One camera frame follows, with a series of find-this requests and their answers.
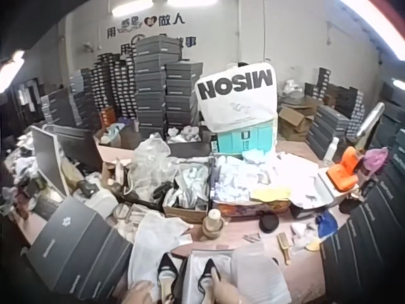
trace fluorescent light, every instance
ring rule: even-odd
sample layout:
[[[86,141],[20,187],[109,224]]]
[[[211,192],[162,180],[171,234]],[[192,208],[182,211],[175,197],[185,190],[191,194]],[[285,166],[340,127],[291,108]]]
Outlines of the fluorescent light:
[[[210,6],[218,2],[218,0],[167,0],[169,5],[186,8],[197,6]]]
[[[113,15],[115,17],[121,17],[132,13],[137,13],[139,11],[147,10],[152,6],[153,6],[152,0],[136,0],[129,2],[127,4],[117,6],[115,9],[113,9]]]
[[[23,51],[17,51],[13,55],[13,59],[7,62],[0,68],[0,94],[3,93],[13,81],[15,75],[24,64]]]
[[[341,0],[381,36],[399,60],[405,60],[405,39],[369,0]]]
[[[397,80],[397,79],[394,79],[393,84],[394,84],[396,87],[400,88],[401,90],[404,90],[404,91],[405,91],[405,82],[400,81],[400,80]]]

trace shoe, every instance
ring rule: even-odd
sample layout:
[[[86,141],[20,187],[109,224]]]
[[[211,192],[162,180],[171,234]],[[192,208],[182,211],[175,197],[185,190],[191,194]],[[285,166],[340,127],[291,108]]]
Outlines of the shoe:
[[[218,278],[221,279],[220,272],[216,268],[214,261],[210,258],[205,265],[204,272],[202,273],[201,277],[198,280],[198,290],[200,293],[204,295],[204,299],[202,304],[206,303],[214,303],[213,297],[213,276],[211,274],[211,269],[215,268],[216,274],[218,274]]]
[[[158,268],[158,286],[161,288],[161,299],[163,303],[170,298],[177,277],[177,268],[169,254],[165,253]]]

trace workbench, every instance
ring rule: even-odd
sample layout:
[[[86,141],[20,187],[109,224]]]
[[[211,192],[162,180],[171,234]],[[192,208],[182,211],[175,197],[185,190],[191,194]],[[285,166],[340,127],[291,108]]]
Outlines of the workbench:
[[[133,151],[116,149],[99,146],[101,157],[106,162],[132,159]],[[277,151],[284,151],[305,159],[316,162],[320,167],[324,167],[322,162],[317,159],[305,142],[287,142],[280,141],[277,144]],[[338,206],[331,209],[336,218],[339,227],[344,225],[348,216],[339,212]],[[17,214],[13,213],[14,220],[19,226],[21,232],[32,244],[41,230],[46,225],[46,221],[35,213],[31,213],[26,221],[23,221]],[[293,303],[306,303],[315,300],[325,294],[325,280],[323,276],[323,267],[321,262],[320,252],[310,252],[306,250],[298,251],[292,255],[292,263],[285,266],[282,252],[279,248],[276,235],[285,232],[290,243],[292,242],[291,223],[295,222],[290,212],[279,215],[280,225],[278,229],[267,235],[262,242],[265,245],[265,250],[269,256],[276,258],[287,281],[289,291]],[[303,220],[300,222],[313,222],[313,219]],[[221,236],[214,241],[200,241],[201,226],[194,225],[188,231],[193,238],[193,243],[185,246],[180,246],[172,251],[173,254],[186,257],[192,250],[224,250],[234,249],[239,246],[248,245],[249,243],[243,239],[243,235],[254,234],[260,232],[258,219],[231,221],[224,228]],[[125,285],[126,278],[123,278],[121,286]]]

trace black lid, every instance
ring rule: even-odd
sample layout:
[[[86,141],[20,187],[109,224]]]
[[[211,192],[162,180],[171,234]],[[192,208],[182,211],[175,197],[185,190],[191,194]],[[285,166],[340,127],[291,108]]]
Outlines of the black lid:
[[[260,218],[259,228],[264,233],[272,233],[277,229],[278,224],[280,223],[278,216],[275,214],[265,214]]]

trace human hand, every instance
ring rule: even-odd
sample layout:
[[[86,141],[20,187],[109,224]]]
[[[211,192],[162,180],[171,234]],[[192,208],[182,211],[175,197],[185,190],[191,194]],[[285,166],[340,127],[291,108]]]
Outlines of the human hand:
[[[123,304],[153,304],[151,290],[154,284],[149,281],[138,282],[128,291]]]
[[[238,289],[223,277],[220,280],[216,269],[211,269],[214,297],[219,304],[247,304],[247,300],[239,294]]]

